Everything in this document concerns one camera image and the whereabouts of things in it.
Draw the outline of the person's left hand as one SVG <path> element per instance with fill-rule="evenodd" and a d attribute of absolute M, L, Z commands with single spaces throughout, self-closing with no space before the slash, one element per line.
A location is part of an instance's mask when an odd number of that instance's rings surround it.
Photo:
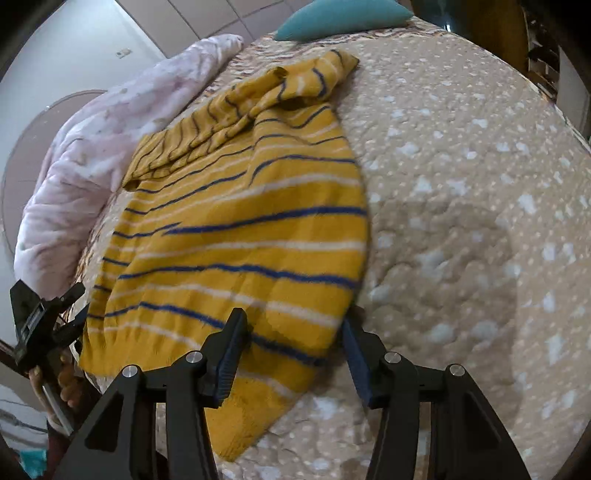
<path fill-rule="evenodd" d="M 83 396 L 83 379 L 75 374 L 75 368 L 72 363 L 72 356 L 68 350 L 60 352 L 60 370 L 57 374 L 60 399 L 68 405 L 68 408 L 75 412 L 79 409 L 79 404 Z M 39 366 L 34 367 L 28 373 L 31 387 L 45 410 L 46 418 L 52 429 L 60 434 L 66 434 L 66 431 L 59 420 L 55 409 L 48 401 L 43 388 L 43 377 Z"/>

